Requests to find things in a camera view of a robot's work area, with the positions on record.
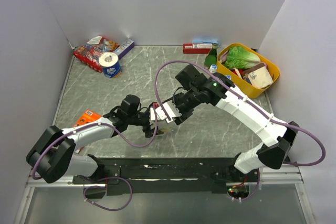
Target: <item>marble tabletop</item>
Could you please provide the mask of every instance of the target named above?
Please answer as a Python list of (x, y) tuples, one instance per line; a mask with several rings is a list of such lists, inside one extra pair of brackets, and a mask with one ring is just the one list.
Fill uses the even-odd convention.
[[(122, 74), (108, 79), (87, 65), (74, 59), (64, 95), (56, 118), (59, 128), (71, 127), (90, 109), (101, 115), (120, 105), (127, 94), (137, 95), (143, 106), (156, 101), (154, 77), (158, 68), (173, 59), (189, 60), (202, 65), (205, 55), (184, 55), (182, 46), (136, 46), (121, 59)], [(162, 100), (172, 96), (180, 86), (175, 75), (185, 64), (165, 67), (158, 78), (158, 91)], [(264, 94), (255, 102), (270, 111)], [(198, 106), (183, 124), (171, 123), (166, 133), (157, 136), (145, 148), (135, 148), (120, 136), (92, 143), (79, 155), (97, 157), (234, 157), (258, 145), (261, 140), (249, 128), (227, 112), (210, 104)], [(129, 126), (124, 135), (133, 143), (149, 141), (141, 127)]]

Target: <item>purple box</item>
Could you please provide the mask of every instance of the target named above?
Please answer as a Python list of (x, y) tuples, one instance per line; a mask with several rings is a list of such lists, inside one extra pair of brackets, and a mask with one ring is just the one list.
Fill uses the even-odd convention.
[(127, 54), (133, 47), (134, 47), (134, 41), (131, 39), (126, 40), (124, 43), (120, 45), (115, 51), (113, 51), (116, 55), (118, 55), (119, 59), (124, 57), (125, 54)]

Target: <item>yellow basket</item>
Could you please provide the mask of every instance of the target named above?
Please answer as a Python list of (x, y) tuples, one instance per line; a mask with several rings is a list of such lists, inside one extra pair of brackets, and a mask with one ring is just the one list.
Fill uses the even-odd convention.
[(242, 44), (239, 44), (239, 43), (233, 43), (233, 44), (229, 45), (222, 52), (220, 52), (218, 54), (218, 57), (217, 57), (217, 72), (222, 73), (224, 75), (226, 75), (226, 74), (230, 75), (233, 83), (235, 85), (237, 85), (245, 95), (247, 95), (251, 99), (257, 98), (258, 96), (260, 96), (261, 93), (263, 93), (265, 90), (267, 90), (270, 86), (268, 86), (264, 89), (257, 89), (255, 87), (253, 87), (251, 84), (249, 84), (247, 81), (239, 78), (237, 75), (232, 73), (229, 69), (227, 69), (224, 65), (222, 65), (219, 62), (219, 59), (221, 58), (221, 56), (226, 51), (228, 51), (231, 47), (243, 47), (245, 50), (247, 50), (249, 52), (252, 52), (255, 55), (257, 55), (262, 62), (265, 62), (268, 65), (268, 71), (269, 71), (269, 74), (271, 75), (271, 77), (273, 79), (273, 83), (278, 79), (278, 77), (280, 75), (279, 68), (274, 63), (272, 63), (268, 59), (266, 59), (265, 57), (261, 56), (257, 52), (254, 52), (252, 49), (250, 49), (250, 48), (248, 48), (248, 47), (246, 47)]

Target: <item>cabbage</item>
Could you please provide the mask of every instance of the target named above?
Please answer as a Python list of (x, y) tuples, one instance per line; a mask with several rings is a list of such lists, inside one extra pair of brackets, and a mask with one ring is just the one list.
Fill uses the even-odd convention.
[(246, 51), (243, 47), (231, 47), (224, 66), (230, 69), (248, 69), (259, 63), (260, 59), (254, 53)]

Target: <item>white wall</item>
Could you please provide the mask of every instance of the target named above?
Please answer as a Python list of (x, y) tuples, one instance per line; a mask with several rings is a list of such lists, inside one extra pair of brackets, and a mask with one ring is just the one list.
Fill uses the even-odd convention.
[[(318, 223), (335, 223), (336, 190), (336, 0), (286, 0), (259, 52), (281, 76), (270, 89), (276, 115), (309, 129), (327, 149), (323, 163), (301, 168)], [(311, 162), (321, 151), (299, 134), (294, 161)]]
[(0, 0), (0, 218), (12, 223), (25, 157), (52, 123), (71, 48), (44, 0)]
[(196, 36), (259, 48), (284, 0), (47, 0), (72, 45), (97, 34), (138, 45), (181, 45)]

